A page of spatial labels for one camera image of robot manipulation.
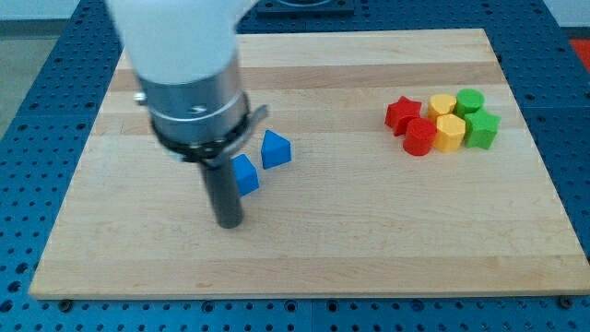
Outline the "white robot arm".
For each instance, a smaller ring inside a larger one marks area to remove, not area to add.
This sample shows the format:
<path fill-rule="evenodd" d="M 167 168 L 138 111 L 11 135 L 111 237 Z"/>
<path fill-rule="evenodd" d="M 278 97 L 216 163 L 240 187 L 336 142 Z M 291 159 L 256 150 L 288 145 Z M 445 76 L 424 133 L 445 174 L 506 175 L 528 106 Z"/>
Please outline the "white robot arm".
<path fill-rule="evenodd" d="M 160 144 L 198 164 L 217 223 L 243 210 L 232 156 L 268 115 L 242 86 L 236 27 L 256 0 L 109 0 L 106 3 Z"/>

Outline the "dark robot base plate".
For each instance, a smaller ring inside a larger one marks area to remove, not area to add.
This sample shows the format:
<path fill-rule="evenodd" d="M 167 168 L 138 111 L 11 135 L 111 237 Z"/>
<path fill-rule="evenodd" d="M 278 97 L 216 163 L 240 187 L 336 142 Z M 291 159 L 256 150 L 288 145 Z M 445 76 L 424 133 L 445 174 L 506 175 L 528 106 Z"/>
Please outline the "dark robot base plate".
<path fill-rule="evenodd" d="M 260 0 L 255 5 L 259 16 L 333 16 L 351 15 L 356 0 Z"/>

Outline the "silver cylindrical tool flange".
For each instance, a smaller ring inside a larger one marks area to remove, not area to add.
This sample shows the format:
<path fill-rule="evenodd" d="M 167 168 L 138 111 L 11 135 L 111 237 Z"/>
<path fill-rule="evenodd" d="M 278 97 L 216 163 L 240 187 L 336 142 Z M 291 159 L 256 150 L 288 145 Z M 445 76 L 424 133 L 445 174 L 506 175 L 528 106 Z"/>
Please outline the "silver cylindrical tool flange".
<path fill-rule="evenodd" d="M 268 116 L 266 105 L 250 109 L 238 55 L 216 74 L 188 83 L 138 81 L 160 144 L 187 162 L 220 166 Z"/>

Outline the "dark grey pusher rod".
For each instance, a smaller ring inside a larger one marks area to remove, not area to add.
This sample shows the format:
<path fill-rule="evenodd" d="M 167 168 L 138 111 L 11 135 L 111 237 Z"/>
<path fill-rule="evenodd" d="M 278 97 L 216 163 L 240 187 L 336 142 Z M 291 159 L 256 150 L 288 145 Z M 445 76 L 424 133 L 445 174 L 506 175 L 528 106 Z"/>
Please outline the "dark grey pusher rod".
<path fill-rule="evenodd" d="M 231 160 L 214 166 L 201 164 L 200 170 L 217 224 L 223 229 L 238 227 L 243 209 Z"/>

